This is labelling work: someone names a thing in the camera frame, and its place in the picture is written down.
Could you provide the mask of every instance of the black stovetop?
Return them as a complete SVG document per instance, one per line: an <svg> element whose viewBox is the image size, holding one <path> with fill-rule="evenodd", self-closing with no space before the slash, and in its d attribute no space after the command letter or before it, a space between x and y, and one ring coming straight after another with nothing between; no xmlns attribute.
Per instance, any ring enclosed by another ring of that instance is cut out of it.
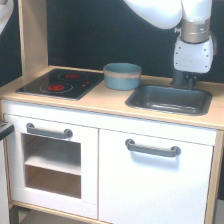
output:
<svg viewBox="0 0 224 224"><path fill-rule="evenodd" d="M16 90L17 93L79 100L103 80L102 73L54 69Z"/></svg>

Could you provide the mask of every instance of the blue bowl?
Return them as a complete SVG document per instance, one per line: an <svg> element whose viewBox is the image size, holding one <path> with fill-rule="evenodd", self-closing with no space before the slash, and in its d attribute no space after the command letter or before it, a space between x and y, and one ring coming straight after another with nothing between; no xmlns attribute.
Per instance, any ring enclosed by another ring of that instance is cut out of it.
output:
<svg viewBox="0 0 224 224"><path fill-rule="evenodd" d="M111 63L103 68L105 84L110 89L132 90L139 86L142 69L129 63Z"/></svg>

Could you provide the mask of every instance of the cabinet handle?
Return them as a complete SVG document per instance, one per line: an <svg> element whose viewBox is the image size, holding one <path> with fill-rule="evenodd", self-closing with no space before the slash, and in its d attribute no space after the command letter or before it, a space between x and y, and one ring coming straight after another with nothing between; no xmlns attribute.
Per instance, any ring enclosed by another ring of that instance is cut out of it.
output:
<svg viewBox="0 0 224 224"><path fill-rule="evenodd" d="M52 137L52 138L59 138L59 139L66 139L69 137L72 137L73 133L71 130L66 129L64 132L54 132L54 131L48 131L44 129L38 129L35 128L33 124L28 123L26 125L27 132L34 135L42 135L45 137Z"/></svg>
<svg viewBox="0 0 224 224"><path fill-rule="evenodd" d="M157 149L157 148L149 148L141 145L135 145L135 142L132 139L127 139L125 141L125 145L127 146L129 151L146 153L156 156L163 156L163 157L175 157L180 155L181 149L178 146L173 146L171 150L167 149Z"/></svg>

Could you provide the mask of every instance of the black sink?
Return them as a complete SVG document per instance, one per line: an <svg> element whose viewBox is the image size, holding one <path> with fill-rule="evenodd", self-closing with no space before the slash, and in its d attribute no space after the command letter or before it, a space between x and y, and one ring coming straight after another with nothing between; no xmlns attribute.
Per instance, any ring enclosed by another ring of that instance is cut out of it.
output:
<svg viewBox="0 0 224 224"><path fill-rule="evenodd" d="M143 85L125 103L138 109L197 116L208 113L211 100L212 94L203 90Z"/></svg>

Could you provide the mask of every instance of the burner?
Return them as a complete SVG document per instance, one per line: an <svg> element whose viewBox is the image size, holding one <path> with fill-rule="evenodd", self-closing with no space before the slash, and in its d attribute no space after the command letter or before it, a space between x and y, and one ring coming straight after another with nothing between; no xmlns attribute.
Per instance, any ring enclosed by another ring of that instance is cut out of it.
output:
<svg viewBox="0 0 224 224"><path fill-rule="evenodd" d="M65 81L81 81L88 77L88 75L81 73L61 73L58 75L58 78Z"/></svg>
<svg viewBox="0 0 224 224"><path fill-rule="evenodd" d="M65 93L72 90L72 88L73 87L69 84L51 83L42 85L40 90L45 93Z"/></svg>

